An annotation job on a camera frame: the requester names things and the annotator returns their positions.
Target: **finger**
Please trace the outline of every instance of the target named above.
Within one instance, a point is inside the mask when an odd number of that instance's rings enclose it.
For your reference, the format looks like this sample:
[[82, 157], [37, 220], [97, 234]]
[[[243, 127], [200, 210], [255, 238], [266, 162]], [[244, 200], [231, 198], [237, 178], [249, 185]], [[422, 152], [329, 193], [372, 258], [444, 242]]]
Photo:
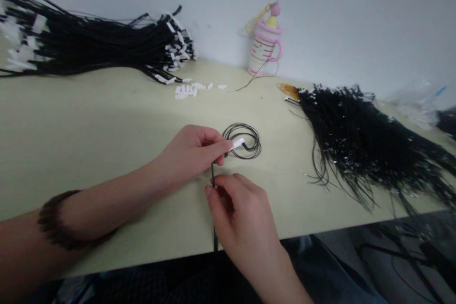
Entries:
[[223, 163], [225, 161], [225, 155], [222, 154], [220, 157], [217, 158], [216, 162], [218, 166], [223, 166]]
[[225, 140], [223, 135], [221, 135], [217, 130], [209, 127], [197, 126], [198, 138], [201, 144], [210, 145], [212, 143], [218, 143]]
[[219, 157], [228, 152], [233, 147], [233, 142], [231, 140], [222, 140], [216, 142], [212, 145], [202, 147], [201, 152], [204, 153], [204, 158], [207, 159], [209, 163], [212, 163], [214, 160], [219, 162]]
[[218, 192], [211, 186], [204, 189], [208, 200], [210, 214], [214, 221], [214, 227], [222, 243], [230, 241], [232, 234], [231, 224], [225, 207]]
[[231, 197], [235, 208], [238, 208], [245, 201], [249, 190], [237, 178], [232, 175], [218, 175], [214, 178], [214, 181], [215, 184], [225, 189]]
[[252, 182], [250, 179], [239, 173], [234, 173], [233, 177], [238, 179], [242, 184], [244, 184], [247, 188], [249, 188], [252, 191], [255, 191], [258, 188], [258, 186], [254, 182]]

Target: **plastic bag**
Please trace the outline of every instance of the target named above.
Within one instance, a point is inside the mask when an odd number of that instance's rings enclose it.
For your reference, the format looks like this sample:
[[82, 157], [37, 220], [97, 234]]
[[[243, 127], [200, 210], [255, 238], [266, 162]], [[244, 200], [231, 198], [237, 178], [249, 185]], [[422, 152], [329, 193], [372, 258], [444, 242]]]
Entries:
[[410, 121], [424, 130], [438, 123], [436, 99], [447, 87], [427, 80], [416, 80], [396, 92], [388, 101]]

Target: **wire bundle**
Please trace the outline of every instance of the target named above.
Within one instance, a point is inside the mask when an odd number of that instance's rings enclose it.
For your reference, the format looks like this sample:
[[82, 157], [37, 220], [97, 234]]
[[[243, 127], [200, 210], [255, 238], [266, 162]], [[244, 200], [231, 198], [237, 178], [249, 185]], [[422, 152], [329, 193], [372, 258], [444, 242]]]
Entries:
[[[456, 209], [454, 189], [442, 176], [443, 170], [456, 176], [456, 158], [381, 113], [373, 104], [373, 94], [362, 93], [357, 86], [329, 89], [315, 85], [312, 90], [297, 90], [300, 100], [287, 101], [300, 106], [312, 123], [316, 182], [332, 184], [331, 170], [339, 186], [345, 190], [341, 177], [368, 210], [376, 204], [372, 185], [397, 194], [409, 215], [417, 212], [405, 195], [430, 193], [448, 208]], [[317, 144], [319, 162], [315, 160]]]
[[170, 72], [197, 58], [195, 44], [173, 13], [148, 13], [122, 23], [76, 15], [49, 0], [2, 0], [0, 29], [16, 47], [1, 77], [68, 76], [107, 67], [132, 67], [154, 80], [181, 82]]
[[246, 135], [253, 139], [253, 145], [250, 147], [247, 146], [246, 143], [242, 144], [242, 147], [244, 147], [246, 151], [252, 152], [251, 155], [245, 157], [236, 153], [235, 150], [231, 150], [233, 155], [235, 155], [239, 159], [254, 159], [258, 157], [261, 153], [260, 134], [255, 128], [249, 126], [246, 123], [231, 124], [226, 130], [223, 131], [222, 135], [227, 140], [234, 140], [241, 135]]

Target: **table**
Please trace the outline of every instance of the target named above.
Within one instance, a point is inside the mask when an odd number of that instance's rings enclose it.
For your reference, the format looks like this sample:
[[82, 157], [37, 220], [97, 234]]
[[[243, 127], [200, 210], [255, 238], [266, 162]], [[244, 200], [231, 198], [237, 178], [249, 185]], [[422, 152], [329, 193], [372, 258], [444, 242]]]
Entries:
[[[3, 61], [6, 44], [1, 43]], [[329, 192], [309, 183], [314, 135], [308, 121], [290, 110], [301, 116], [303, 112], [283, 101], [276, 84], [284, 80], [265, 77], [235, 91], [248, 82], [248, 73], [208, 61], [188, 63], [176, 75], [215, 87], [175, 100], [176, 85], [160, 85], [129, 68], [67, 78], [0, 79], [0, 220], [36, 209], [58, 193], [142, 166], [186, 124], [222, 132], [235, 122], [255, 127], [263, 150], [254, 160], [228, 157], [215, 172], [242, 173], [267, 191], [280, 238], [393, 218], [384, 189], [374, 190], [381, 208], [370, 213], [341, 190]], [[228, 87], [217, 89], [220, 84]], [[386, 105], [380, 109], [393, 113]], [[420, 133], [451, 149], [439, 131]], [[153, 205], [64, 276], [212, 251], [212, 221], [204, 195], [209, 179], [206, 172]], [[456, 186], [454, 179], [449, 181]], [[421, 213], [443, 208], [424, 196], [410, 201]], [[395, 209], [397, 217], [405, 216], [398, 201]]]

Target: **wrist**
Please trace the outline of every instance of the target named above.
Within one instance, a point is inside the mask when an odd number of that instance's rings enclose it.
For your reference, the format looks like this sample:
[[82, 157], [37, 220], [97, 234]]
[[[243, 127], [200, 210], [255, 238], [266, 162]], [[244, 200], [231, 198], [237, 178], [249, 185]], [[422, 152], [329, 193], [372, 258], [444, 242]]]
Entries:
[[312, 303], [299, 280], [287, 251], [280, 246], [277, 267], [269, 273], [261, 274], [251, 284], [266, 304]]

